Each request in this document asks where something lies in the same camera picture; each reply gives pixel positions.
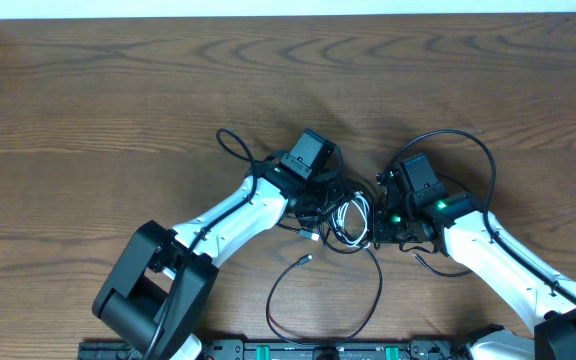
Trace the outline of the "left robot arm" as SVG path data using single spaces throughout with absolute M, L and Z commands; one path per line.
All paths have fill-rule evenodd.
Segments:
M 93 315 L 145 359 L 195 359 L 194 335 L 219 268 L 341 172 L 327 168 L 340 148 L 311 129 L 294 147 L 257 160 L 239 187 L 204 214 L 172 228 L 155 221 L 132 235 L 92 304 Z

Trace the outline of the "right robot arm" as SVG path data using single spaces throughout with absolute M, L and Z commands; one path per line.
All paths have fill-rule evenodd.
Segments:
M 373 216 L 374 239 L 402 250 L 431 243 L 481 278 L 530 330 L 520 337 L 491 324 L 453 350 L 456 359 L 576 359 L 576 281 L 515 239 L 481 200 L 450 193 L 425 155 L 388 165 Z

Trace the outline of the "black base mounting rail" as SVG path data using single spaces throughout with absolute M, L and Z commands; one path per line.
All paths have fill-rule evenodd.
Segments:
M 208 340 L 188 356 L 200 360 L 467 360 L 462 346 L 447 340 L 412 339 L 404 342 L 349 342 L 341 345 L 299 346 L 287 342 Z

